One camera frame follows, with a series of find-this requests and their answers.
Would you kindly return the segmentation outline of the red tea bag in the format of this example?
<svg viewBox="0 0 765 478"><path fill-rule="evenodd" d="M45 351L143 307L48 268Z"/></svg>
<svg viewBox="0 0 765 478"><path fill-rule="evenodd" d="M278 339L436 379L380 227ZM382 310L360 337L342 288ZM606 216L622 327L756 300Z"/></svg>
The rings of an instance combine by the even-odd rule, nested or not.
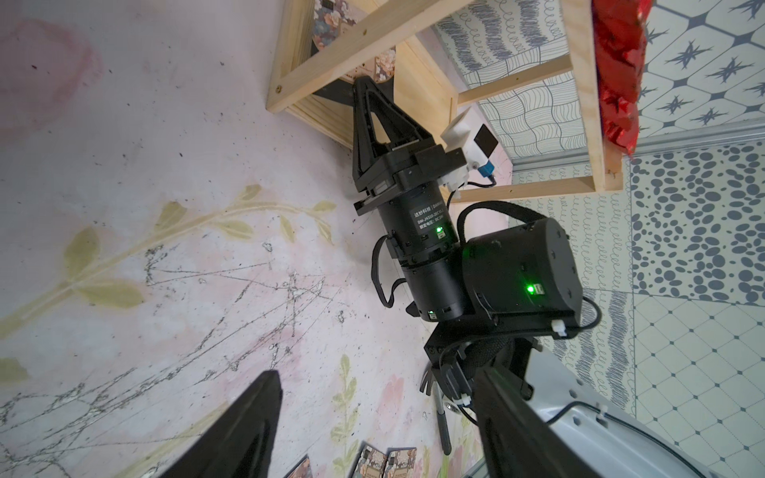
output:
<svg viewBox="0 0 765 478"><path fill-rule="evenodd" d="M645 0L594 0L592 18L602 133L626 155L639 139L639 96L647 54Z"/></svg>

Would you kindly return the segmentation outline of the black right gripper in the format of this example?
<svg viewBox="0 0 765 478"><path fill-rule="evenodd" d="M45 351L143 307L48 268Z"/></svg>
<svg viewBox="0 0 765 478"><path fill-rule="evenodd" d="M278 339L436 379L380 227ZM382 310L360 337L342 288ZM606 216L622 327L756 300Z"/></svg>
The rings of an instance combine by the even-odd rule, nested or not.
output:
<svg viewBox="0 0 765 478"><path fill-rule="evenodd" d="M384 307L394 306L380 279L380 253L388 248L412 304L406 312L426 322L458 319L469 309L462 279L460 243L438 181L466 166L459 149L447 153L434 137L398 107L371 77L353 85L353 177L366 193L358 215L376 211L386 234L372 253L371 279ZM425 147L416 143L423 142Z"/></svg>

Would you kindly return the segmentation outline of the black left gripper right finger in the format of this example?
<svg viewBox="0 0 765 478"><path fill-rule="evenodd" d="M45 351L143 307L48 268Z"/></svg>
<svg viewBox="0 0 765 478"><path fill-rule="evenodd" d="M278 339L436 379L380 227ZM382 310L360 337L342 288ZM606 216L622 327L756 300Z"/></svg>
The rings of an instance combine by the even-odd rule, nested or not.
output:
<svg viewBox="0 0 765 478"><path fill-rule="evenodd" d="M472 404L489 476L597 475L522 400L507 372L480 368L474 378Z"/></svg>

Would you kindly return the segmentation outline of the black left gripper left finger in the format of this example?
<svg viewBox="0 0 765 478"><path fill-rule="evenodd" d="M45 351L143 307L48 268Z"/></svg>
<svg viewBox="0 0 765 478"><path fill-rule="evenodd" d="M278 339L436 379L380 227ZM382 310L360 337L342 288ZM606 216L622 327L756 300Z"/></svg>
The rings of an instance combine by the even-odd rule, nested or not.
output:
<svg viewBox="0 0 765 478"><path fill-rule="evenodd" d="M263 372L163 475L179 478L267 476L282 398L279 372Z"/></svg>

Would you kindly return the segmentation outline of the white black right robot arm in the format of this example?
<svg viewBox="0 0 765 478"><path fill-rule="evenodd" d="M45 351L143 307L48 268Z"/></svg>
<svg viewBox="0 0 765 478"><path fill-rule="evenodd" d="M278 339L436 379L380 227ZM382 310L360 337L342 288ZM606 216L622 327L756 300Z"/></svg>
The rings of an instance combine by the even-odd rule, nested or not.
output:
<svg viewBox="0 0 765 478"><path fill-rule="evenodd" d="M369 77L353 86L359 214L376 212L374 253L398 262L410 316L433 324L423 390L451 402L479 430L491 477L708 477L692 459L568 370L543 346L603 320L585 296L564 228L521 205L488 200L474 210L513 218L476 237L452 216L439 183L466 166Z"/></svg>

